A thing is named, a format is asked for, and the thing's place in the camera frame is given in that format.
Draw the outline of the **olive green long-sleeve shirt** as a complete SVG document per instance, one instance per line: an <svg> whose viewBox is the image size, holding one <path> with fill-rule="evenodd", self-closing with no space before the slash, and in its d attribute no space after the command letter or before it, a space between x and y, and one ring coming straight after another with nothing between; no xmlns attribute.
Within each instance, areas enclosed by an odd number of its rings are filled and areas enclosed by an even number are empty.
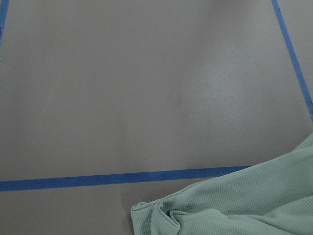
<svg viewBox="0 0 313 235"><path fill-rule="evenodd" d="M313 138L273 160L131 208L136 235L310 235Z"/></svg>

